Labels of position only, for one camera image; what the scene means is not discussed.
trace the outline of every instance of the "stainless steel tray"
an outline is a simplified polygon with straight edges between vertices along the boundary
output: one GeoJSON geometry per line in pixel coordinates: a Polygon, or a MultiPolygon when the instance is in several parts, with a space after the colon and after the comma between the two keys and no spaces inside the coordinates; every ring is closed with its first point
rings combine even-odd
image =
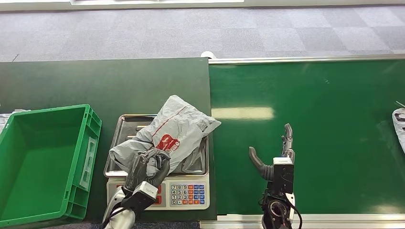
{"type": "MultiPolygon", "coordinates": [[[[114,133],[114,138],[111,143],[111,148],[132,139],[139,130],[149,125],[156,117],[155,114],[150,115],[137,115],[137,114],[124,114],[118,119],[117,127],[114,133]]],[[[197,155],[197,152],[193,152],[185,158],[179,166],[170,174],[170,176],[190,176],[190,175],[205,175],[208,172],[208,137],[205,137],[197,149],[201,152],[201,160],[196,161],[191,167],[182,169],[185,164],[189,164],[193,155],[197,155]]],[[[106,177],[126,177],[127,173],[122,171],[121,168],[116,165],[113,160],[108,156],[106,166],[104,168],[104,175],[106,177]]]]}

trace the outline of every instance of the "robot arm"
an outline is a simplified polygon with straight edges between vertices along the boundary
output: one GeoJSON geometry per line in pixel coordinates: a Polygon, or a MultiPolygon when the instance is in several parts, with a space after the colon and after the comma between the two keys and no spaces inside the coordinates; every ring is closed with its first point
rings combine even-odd
{"type": "Polygon", "coordinates": [[[267,181],[267,187],[260,203],[264,212],[262,226],[264,229],[292,229],[291,223],[294,211],[300,219],[301,215],[295,208],[293,194],[295,152],[292,149],[292,129],[285,124],[286,136],[282,136],[283,148],[280,157],[273,158],[272,165],[266,165],[260,160],[253,147],[249,147],[249,157],[260,176],[267,181]]]}
{"type": "Polygon", "coordinates": [[[157,187],[169,173],[170,157],[163,152],[153,156],[160,162],[160,170],[154,177],[146,177],[146,166],[152,155],[141,154],[134,158],[125,184],[117,187],[108,203],[102,228],[131,229],[136,214],[155,202],[157,187]]]}

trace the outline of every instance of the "green storage bin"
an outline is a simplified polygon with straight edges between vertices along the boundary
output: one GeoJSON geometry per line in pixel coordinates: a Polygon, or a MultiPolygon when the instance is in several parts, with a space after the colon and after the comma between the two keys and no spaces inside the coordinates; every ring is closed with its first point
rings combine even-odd
{"type": "Polygon", "coordinates": [[[100,130],[87,104],[13,114],[0,135],[0,228],[81,221],[100,130]]]}

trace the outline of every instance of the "white bag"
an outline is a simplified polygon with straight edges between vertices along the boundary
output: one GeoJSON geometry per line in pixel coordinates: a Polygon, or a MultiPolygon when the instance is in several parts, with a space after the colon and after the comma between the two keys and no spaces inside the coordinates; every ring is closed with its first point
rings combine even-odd
{"type": "MultiPolygon", "coordinates": [[[[179,163],[200,145],[201,139],[221,122],[198,111],[180,97],[172,95],[160,109],[152,123],[141,129],[132,139],[112,148],[110,157],[124,171],[128,171],[131,159],[137,152],[151,150],[153,147],[169,154],[171,173],[179,163]]],[[[147,176],[157,172],[156,161],[148,163],[147,176]]]]}
{"type": "Polygon", "coordinates": [[[399,143],[402,146],[402,150],[405,152],[405,108],[394,110],[392,118],[399,143]]]}

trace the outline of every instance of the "cable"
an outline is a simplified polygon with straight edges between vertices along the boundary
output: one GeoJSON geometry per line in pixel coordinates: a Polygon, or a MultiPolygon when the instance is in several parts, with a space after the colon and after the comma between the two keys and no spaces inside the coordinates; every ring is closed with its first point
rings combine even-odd
{"type": "Polygon", "coordinates": [[[106,218],[106,220],[103,222],[103,227],[102,228],[105,228],[107,226],[107,224],[108,224],[108,222],[110,221],[111,218],[113,218],[115,215],[117,215],[117,214],[119,214],[119,213],[121,213],[121,212],[123,212],[125,210],[127,210],[127,209],[126,208],[121,208],[120,210],[118,210],[116,212],[113,212],[111,215],[109,215],[106,218]]]}
{"type": "Polygon", "coordinates": [[[297,213],[297,215],[298,215],[298,218],[299,218],[299,226],[298,226],[298,229],[301,229],[301,227],[302,227],[302,217],[301,217],[301,214],[299,213],[299,211],[297,210],[297,208],[290,202],[290,200],[287,198],[287,195],[286,195],[286,192],[285,192],[285,187],[283,186],[282,187],[283,188],[283,196],[284,196],[284,198],[286,199],[286,202],[288,203],[288,205],[290,205],[290,207],[292,208],[292,209],[294,209],[295,211],[296,211],[296,213],[297,213]]]}

